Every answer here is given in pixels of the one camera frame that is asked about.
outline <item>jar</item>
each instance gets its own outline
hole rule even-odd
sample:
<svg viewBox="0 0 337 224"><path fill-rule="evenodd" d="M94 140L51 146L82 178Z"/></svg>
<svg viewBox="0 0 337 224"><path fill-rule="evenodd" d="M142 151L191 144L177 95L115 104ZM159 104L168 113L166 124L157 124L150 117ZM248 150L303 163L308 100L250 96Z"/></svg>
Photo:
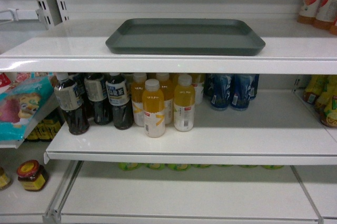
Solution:
<svg viewBox="0 0 337 224"><path fill-rule="evenodd" d="M49 179L44 167L36 160L22 163L16 173L18 181L27 191L41 191Z"/></svg>
<svg viewBox="0 0 337 224"><path fill-rule="evenodd" d="M0 190L6 189L12 184L11 178L6 174L4 169L0 167Z"/></svg>

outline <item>black bottle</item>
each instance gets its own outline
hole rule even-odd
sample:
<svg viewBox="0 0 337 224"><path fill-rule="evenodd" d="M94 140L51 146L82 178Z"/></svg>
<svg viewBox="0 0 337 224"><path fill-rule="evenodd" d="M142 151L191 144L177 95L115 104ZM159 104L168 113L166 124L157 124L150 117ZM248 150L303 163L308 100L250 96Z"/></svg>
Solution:
<svg viewBox="0 0 337 224"><path fill-rule="evenodd" d="M68 73L56 74L58 83L54 93L63 111L71 134L82 134L89 129L83 99L75 81L69 79Z"/></svg>
<svg viewBox="0 0 337 224"><path fill-rule="evenodd" d="M110 73L106 90L112 105L115 127L120 130L130 128L133 124L133 111L125 78L120 73Z"/></svg>
<svg viewBox="0 0 337 224"><path fill-rule="evenodd" d="M84 85L88 98L94 108L94 121L106 125L112 121L112 107L107 98L105 77L102 73L86 73Z"/></svg>

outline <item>glass jar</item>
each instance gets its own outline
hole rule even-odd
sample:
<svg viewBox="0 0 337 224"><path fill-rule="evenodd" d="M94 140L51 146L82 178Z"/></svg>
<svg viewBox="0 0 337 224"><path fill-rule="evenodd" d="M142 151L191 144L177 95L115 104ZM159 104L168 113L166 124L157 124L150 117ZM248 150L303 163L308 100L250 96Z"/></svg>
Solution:
<svg viewBox="0 0 337 224"><path fill-rule="evenodd" d="M41 191L49 179L44 167L36 160L22 163L16 173L18 181L27 191Z"/></svg>

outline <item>yellow drink bottle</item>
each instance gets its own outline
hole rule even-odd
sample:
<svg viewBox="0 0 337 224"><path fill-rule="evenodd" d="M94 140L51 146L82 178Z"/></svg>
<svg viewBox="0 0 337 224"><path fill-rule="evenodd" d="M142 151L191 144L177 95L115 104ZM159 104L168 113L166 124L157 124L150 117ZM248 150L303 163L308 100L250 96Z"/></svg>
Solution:
<svg viewBox="0 0 337 224"><path fill-rule="evenodd" d="M165 124L167 125L173 121L173 83L171 82L170 75L168 73L157 73L156 78L159 81L160 89L164 94Z"/></svg>
<svg viewBox="0 0 337 224"><path fill-rule="evenodd" d="M146 73L134 73L131 84L133 119L139 126L144 126L143 92L145 90Z"/></svg>
<svg viewBox="0 0 337 224"><path fill-rule="evenodd" d="M187 132L194 124L195 91L192 77L182 74L174 90L174 126L177 130Z"/></svg>
<svg viewBox="0 0 337 224"><path fill-rule="evenodd" d="M165 132L165 103L164 94L157 79L145 82L143 93L145 133L149 137L157 138Z"/></svg>

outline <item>dark tea bottle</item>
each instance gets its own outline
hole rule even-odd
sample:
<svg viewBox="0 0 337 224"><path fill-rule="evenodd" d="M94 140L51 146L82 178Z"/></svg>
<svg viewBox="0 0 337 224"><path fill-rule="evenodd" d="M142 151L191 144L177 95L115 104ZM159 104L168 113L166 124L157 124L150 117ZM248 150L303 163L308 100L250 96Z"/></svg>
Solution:
<svg viewBox="0 0 337 224"><path fill-rule="evenodd" d="M112 121L112 107L107 98L105 77L102 73L86 73L84 85L86 93L94 108L94 121L106 125Z"/></svg>
<svg viewBox="0 0 337 224"><path fill-rule="evenodd" d="M56 74L58 83L54 93L63 111L71 134L82 134L89 129L84 103L75 81L69 79L68 73Z"/></svg>

